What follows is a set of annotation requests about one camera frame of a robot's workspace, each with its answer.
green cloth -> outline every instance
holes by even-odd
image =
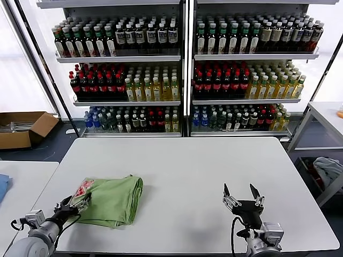
[[[133,223],[142,190],[143,180],[132,175],[122,179],[85,178],[71,203],[91,192],[89,207],[78,222],[115,228]]]

folded cloth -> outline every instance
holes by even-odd
[[[89,207],[78,222],[115,228],[133,223],[142,189],[143,180],[132,175],[122,179],[85,178],[71,203],[91,192]]]
[[[4,199],[7,192],[10,177],[8,175],[0,174],[0,202]]]
[[[324,188],[327,188],[343,172],[343,165],[338,160],[318,157],[313,166],[320,175]]]

blue cloth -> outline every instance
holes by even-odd
[[[0,202],[4,199],[7,192],[7,186],[9,184],[10,177],[8,175],[0,174]]]

gray cloth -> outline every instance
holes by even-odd
[[[343,165],[338,160],[318,157],[313,166],[320,175],[324,188],[327,188],[343,172]]]

cable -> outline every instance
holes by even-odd
[[[231,251],[232,251],[232,257],[236,257],[235,254],[235,247],[234,247],[234,233],[235,233],[235,223],[236,221],[239,220],[241,224],[245,227],[243,221],[241,220],[240,217],[236,216],[233,221],[232,221],[232,226],[231,226]]]
[[[77,219],[74,220],[72,223],[70,223],[68,226],[66,226],[66,227],[61,231],[61,233],[58,235],[58,237],[56,238],[56,241],[55,241],[55,250],[57,249],[58,240],[59,240],[59,238],[61,237],[62,233],[63,233],[66,229],[68,229],[71,225],[74,225],[74,224],[81,218],[81,214],[77,214],[76,216],[78,216]]]

